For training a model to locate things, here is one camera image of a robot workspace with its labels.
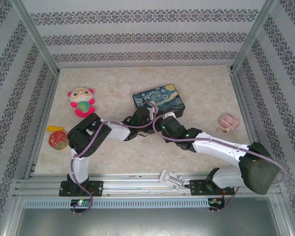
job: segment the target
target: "yellow object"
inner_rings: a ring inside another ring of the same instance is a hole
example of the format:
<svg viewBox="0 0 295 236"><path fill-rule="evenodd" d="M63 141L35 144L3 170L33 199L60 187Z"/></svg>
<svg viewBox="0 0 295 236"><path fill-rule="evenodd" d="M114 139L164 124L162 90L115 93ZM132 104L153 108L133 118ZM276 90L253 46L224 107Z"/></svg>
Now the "yellow object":
<svg viewBox="0 0 295 236"><path fill-rule="evenodd" d="M57 130L64 130L64 127L48 125L46 129L47 132L55 132Z"/></svg>

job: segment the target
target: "pink toy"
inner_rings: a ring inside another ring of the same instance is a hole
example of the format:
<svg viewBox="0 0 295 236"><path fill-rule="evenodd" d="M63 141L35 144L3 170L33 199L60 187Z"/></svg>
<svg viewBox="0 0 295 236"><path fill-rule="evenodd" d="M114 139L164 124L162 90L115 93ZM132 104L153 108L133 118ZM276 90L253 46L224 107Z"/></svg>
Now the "pink toy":
<svg viewBox="0 0 295 236"><path fill-rule="evenodd" d="M216 130L222 129L224 133L232 132L239 126L239 121L234 119L230 114L226 114L221 118Z"/></svg>
<svg viewBox="0 0 295 236"><path fill-rule="evenodd" d="M95 107L91 106L95 103L94 90L87 88L77 88L68 93L70 98L70 105L74 107L74 113L78 117L87 117L89 114L95 112Z"/></svg>

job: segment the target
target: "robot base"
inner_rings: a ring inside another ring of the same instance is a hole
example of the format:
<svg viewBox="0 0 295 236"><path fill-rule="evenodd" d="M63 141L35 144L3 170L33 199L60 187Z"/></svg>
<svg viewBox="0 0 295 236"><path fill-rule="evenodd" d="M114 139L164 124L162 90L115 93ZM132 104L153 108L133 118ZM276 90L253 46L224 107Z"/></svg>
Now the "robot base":
<svg viewBox="0 0 295 236"><path fill-rule="evenodd" d="M93 197L101 197L103 193L103 181L89 181L85 180L81 186L92 194ZM67 175L67 181L62 181L59 191L60 197L87 197L88 194L84 192L73 180Z"/></svg>

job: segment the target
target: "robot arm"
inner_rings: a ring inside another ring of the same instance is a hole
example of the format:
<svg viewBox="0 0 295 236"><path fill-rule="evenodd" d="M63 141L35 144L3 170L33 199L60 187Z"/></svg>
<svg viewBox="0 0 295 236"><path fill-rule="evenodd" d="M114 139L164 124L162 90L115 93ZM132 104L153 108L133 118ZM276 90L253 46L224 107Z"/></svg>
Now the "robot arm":
<svg viewBox="0 0 295 236"><path fill-rule="evenodd" d="M90 114L75 126L68 133L69 145L72 148L72 156L76 153L81 153L86 146L89 145L94 133L98 131L101 125L97 137L83 154L83 157L74 159L73 170L78 183L81 184L88 179L88 157L97 150L106 138L129 141L135 138L138 132L153 133L152 125L139 129L134 128L134 126L143 126L152 120L151 117L156 113L157 111L152 109L140 107L132 117L128 117L122 122L124 125L117 122L105 121L97 114ZM181 149L210 154L234 165L234 168L227 170L219 168L213 169L206 179L206 187L209 190L247 186L255 193L266 194L279 172L279 169L272 163L244 152L245 150L253 151L272 159L267 150L259 143L254 142L252 145L234 144L214 138L196 128L186 130L184 126L179 124L174 113L165 114L163 120L158 122L156 126L156 130L161 130L164 137L180 140L175 143ZM190 141L190 139L194 138L205 138L206 141Z"/></svg>

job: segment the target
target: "enclosure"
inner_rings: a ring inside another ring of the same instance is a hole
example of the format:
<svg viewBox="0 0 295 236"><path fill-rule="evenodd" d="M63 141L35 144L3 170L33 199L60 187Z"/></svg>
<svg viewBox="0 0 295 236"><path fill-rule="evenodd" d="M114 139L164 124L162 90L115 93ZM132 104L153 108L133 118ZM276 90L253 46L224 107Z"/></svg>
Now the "enclosure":
<svg viewBox="0 0 295 236"><path fill-rule="evenodd" d="M243 187L211 214L207 196L169 188L160 173L189 183L230 163L156 135L105 140L88 167L103 195L71 215L78 198L59 197L71 151L52 149L46 131L82 120L67 93L95 90L95 112L122 121L133 94L171 84L181 124L260 142L288 178L262 196ZM234 132L216 131L226 113L239 120ZM0 0L0 236L118 232L295 235L295 0Z"/></svg>

